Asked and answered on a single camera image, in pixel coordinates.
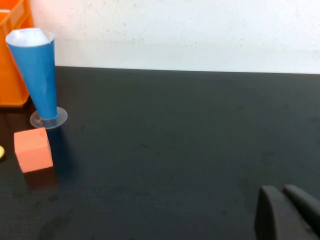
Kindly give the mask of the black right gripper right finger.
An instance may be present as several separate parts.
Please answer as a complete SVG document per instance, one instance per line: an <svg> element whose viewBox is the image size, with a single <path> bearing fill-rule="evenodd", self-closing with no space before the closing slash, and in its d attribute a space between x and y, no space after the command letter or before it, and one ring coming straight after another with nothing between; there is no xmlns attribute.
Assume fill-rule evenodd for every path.
<svg viewBox="0 0 320 240"><path fill-rule="evenodd" d="M293 203L302 218L320 236L320 201L295 185L284 185L282 192Z"/></svg>

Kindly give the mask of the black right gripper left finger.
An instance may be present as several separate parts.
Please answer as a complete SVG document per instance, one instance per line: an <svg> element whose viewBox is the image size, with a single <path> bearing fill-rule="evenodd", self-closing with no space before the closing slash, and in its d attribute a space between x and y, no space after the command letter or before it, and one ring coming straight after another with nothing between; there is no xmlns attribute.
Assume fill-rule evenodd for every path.
<svg viewBox="0 0 320 240"><path fill-rule="evenodd" d="M317 240L290 199L271 185L260 188L254 221L258 240Z"/></svg>

